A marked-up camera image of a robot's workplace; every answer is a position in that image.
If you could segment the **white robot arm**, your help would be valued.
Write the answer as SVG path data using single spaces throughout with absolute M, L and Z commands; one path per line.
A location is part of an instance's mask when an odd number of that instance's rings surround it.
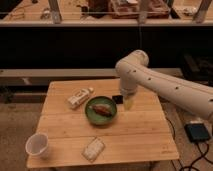
M 134 96 L 143 86 L 166 100 L 213 123 L 213 87 L 166 75 L 148 68 L 149 57 L 135 50 L 120 59 L 115 70 L 120 77 L 120 93 Z

